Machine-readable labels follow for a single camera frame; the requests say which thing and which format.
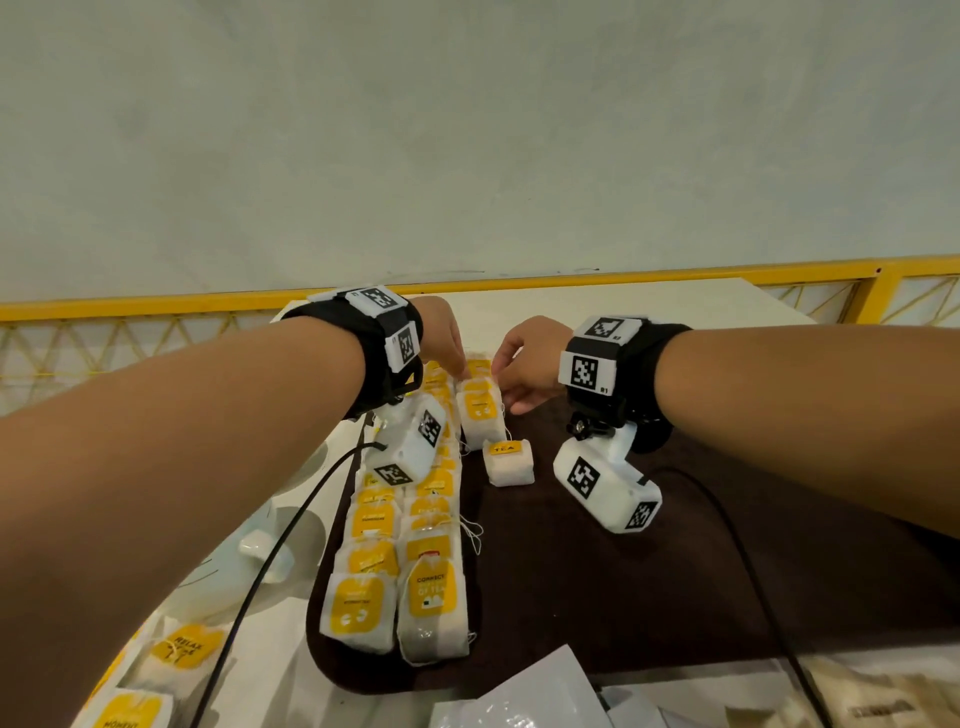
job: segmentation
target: dark brown mat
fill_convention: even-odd
[[[555,400],[508,418],[514,436],[533,444],[534,485],[494,488],[480,453],[464,459],[461,507],[486,533],[479,557],[464,543],[479,639],[463,660],[413,669],[396,653],[365,655],[320,634],[345,490],[306,620],[310,652],[334,684],[361,693],[456,687],[475,697],[564,643],[596,677],[777,655],[730,536],[692,484],[655,477],[663,506],[653,524],[614,536],[557,483],[553,458],[568,417]],[[680,468],[723,501],[799,651],[960,638],[953,540],[759,472],[681,433],[632,460],[645,473]]]

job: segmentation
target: forearm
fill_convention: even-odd
[[[298,318],[0,420],[0,633],[29,663],[4,686],[7,717],[51,710],[41,687],[76,692],[61,711],[82,703],[137,624],[342,419],[364,371],[352,334]]]
[[[660,408],[702,442],[826,493],[960,536],[960,331],[690,331]]]

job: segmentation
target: white table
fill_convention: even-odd
[[[465,346],[488,352],[495,351],[509,328],[537,314],[572,327],[591,313],[630,312],[695,328],[812,323],[741,279],[457,293],[445,298],[457,315]],[[337,427],[327,441],[327,464],[356,443],[358,427],[351,423]],[[428,724],[435,702],[453,698],[450,692],[356,695],[331,685],[310,657],[304,636],[307,598],[347,471],[344,466],[330,478],[291,536],[290,546],[298,558],[298,578],[282,588],[265,587],[244,621],[233,648],[234,661],[206,717],[206,728],[420,728]],[[316,480],[314,476],[277,497],[281,526]],[[952,649],[872,653],[862,656],[859,664],[907,664],[925,667],[947,679],[960,678],[960,655]],[[642,689],[662,707],[717,726],[725,725],[724,703],[773,707],[789,688],[785,675],[771,663],[696,667],[621,678],[613,682],[642,682]]]

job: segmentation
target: yellow metal frame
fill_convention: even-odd
[[[958,276],[960,255],[906,258],[866,258],[821,263],[695,268],[640,273],[603,273],[543,278],[454,280],[438,283],[404,283],[391,286],[403,295],[547,288],[566,285],[644,283],[659,280],[743,278],[754,285],[805,285],[852,281],[853,292],[843,316],[845,323],[879,324],[904,278]],[[131,316],[223,313],[279,309],[321,288],[209,293],[186,296],[83,299],[0,303],[0,323]]]

